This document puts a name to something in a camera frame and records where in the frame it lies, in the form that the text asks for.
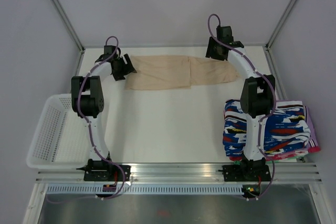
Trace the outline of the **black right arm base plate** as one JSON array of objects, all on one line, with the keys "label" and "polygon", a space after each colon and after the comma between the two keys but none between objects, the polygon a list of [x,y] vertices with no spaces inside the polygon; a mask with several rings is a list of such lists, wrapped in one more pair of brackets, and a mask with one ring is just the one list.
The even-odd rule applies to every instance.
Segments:
[{"label": "black right arm base plate", "polygon": [[271,181],[267,165],[257,168],[243,168],[240,165],[223,165],[221,170],[225,182],[262,182]]}]

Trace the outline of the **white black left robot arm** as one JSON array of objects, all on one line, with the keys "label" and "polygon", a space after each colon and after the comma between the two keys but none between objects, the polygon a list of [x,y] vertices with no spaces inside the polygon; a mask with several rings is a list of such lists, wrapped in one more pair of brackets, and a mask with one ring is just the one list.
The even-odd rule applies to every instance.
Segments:
[{"label": "white black left robot arm", "polygon": [[90,162],[103,162],[96,168],[96,175],[102,180],[110,180],[114,175],[114,167],[108,151],[102,129],[102,112],[104,96],[102,81],[113,76],[114,81],[123,81],[130,73],[136,73],[129,55],[121,54],[117,46],[105,45],[103,54],[95,61],[94,66],[84,76],[71,78],[72,110],[84,121],[88,128],[91,145]]}]

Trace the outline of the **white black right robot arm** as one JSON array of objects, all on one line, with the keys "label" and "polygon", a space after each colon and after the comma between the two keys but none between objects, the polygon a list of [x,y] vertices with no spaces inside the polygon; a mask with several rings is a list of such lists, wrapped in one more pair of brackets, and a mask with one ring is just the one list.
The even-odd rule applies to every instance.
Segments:
[{"label": "white black right robot arm", "polygon": [[210,27],[206,57],[218,56],[227,60],[245,79],[240,96],[240,107],[246,115],[247,139],[243,149],[243,163],[239,167],[240,176],[251,180],[258,174],[254,162],[265,162],[267,155],[264,151],[265,125],[267,119],[275,112],[275,77],[260,72],[248,58],[244,45],[233,40],[232,29],[229,26],[218,25],[216,36]]}]

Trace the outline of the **beige trousers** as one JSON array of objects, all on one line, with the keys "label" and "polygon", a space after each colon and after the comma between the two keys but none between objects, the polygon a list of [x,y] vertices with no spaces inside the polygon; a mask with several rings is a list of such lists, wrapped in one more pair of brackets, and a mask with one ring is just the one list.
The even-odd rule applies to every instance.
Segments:
[{"label": "beige trousers", "polygon": [[228,61],[184,55],[132,56],[136,70],[128,75],[126,90],[190,89],[191,86],[234,82],[237,70]]}]

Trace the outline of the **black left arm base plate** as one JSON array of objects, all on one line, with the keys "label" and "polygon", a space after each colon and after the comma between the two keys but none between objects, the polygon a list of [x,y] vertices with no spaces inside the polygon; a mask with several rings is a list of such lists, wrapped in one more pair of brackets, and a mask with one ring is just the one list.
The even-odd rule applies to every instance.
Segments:
[{"label": "black left arm base plate", "polygon": [[84,171],[83,179],[87,182],[122,182],[123,180],[128,182],[131,174],[131,166],[121,165],[121,168],[124,171],[124,177],[119,168],[109,164],[106,166],[86,166],[79,170]]}]

